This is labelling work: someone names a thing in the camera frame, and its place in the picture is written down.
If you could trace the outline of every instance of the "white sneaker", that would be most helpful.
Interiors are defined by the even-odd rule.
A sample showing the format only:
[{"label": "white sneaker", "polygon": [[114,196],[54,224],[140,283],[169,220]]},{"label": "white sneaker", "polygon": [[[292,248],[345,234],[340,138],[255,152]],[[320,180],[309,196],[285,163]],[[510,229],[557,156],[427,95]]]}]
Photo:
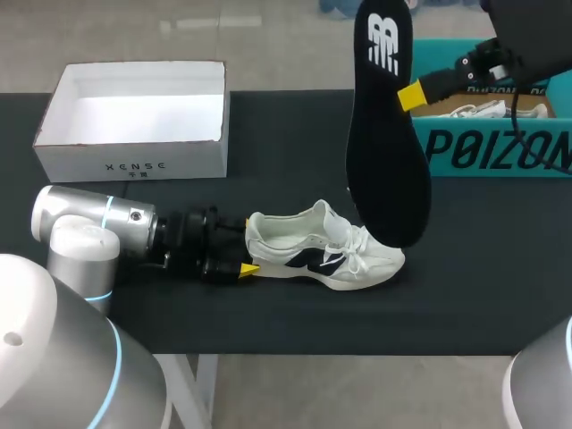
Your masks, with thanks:
[{"label": "white sneaker", "polygon": [[450,114],[441,114],[441,118],[504,118],[507,107],[504,100],[491,101],[483,105],[463,105]]},{"label": "white sneaker", "polygon": [[[509,118],[510,107],[504,100],[495,100],[483,105],[463,105],[450,114],[441,114],[441,118]],[[548,107],[540,103],[532,110],[517,110],[517,118],[548,118]]]},{"label": "white sneaker", "polygon": [[312,277],[334,290],[385,282],[405,263],[400,249],[380,244],[322,199],[293,216],[254,213],[245,238],[253,264],[260,265],[255,275]]}]

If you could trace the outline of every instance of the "cable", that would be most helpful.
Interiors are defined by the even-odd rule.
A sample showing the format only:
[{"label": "cable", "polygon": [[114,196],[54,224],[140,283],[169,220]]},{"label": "cable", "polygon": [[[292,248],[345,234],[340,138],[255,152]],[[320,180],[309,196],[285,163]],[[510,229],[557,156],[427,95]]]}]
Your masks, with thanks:
[{"label": "cable", "polygon": [[517,142],[520,143],[521,146],[526,150],[527,154],[533,156],[534,159],[536,161],[538,161],[540,164],[542,164],[548,168],[551,168],[554,171],[561,172],[563,174],[567,174],[568,176],[572,176],[572,171],[570,171],[566,168],[558,167],[557,165],[554,165],[554,163],[547,161],[546,159],[542,158],[540,156],[540,154],[533,152],[531,147],[525,142],[525,135],[520,130],[520,127],[518,126],[518,121],[517,121],[517,106],[518,106],[518,96],[519,95],[520,95],[520,88],[517,88],[515,91],[515,96],[512,97],[512,107],[510,108],[510,120],[512,122],[512,128],[515,131],[515,139],[517,139]]}]

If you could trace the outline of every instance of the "white shoe box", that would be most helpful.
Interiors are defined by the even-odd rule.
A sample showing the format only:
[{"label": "white shoe box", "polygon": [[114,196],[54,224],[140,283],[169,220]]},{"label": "white shoe box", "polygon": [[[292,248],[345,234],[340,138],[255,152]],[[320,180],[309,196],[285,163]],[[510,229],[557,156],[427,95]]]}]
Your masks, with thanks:
[{"label": "white shoe box", "polygon": [[70,64],[34,149],[53,182],[224,177],[229,108],[221,62]]}]

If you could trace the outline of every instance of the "black tablecloth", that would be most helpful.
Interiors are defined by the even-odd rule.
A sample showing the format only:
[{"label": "black tablecloth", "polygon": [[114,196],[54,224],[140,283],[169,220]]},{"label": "black tablecloth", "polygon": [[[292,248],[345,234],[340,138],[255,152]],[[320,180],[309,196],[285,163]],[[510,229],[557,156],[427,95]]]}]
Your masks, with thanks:
[{"label": "black tablecloth", "polygon": [[[231,97],[227,179],[74,184],[173,209],[287,215],[326,199],[358,219],[344,178],[349,91]],[[44,263],[29,233],[48,181],[31,144],[46,95],[0,96],[0,252]],[[387,183],[376,183],[383,198]],[[110,318],[153,353],[514,354],[572,313],[572,181],[436,179],[428,230],[395,279],[335,292],[305,279],[118,286]]]}]

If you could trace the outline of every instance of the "black insole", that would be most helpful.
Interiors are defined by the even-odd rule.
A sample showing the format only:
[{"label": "black insole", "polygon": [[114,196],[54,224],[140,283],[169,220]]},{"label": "black insole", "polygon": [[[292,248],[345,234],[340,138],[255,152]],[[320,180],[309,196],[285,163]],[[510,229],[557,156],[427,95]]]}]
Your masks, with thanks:
[{"label": "black insole", "polygon": [[367,230],[405,248],[422,236],[431,176],[397,92],[409,84],[413,25],[403,0],[365,0],[354,32],[356,89],[346,154],[349,190]]}]

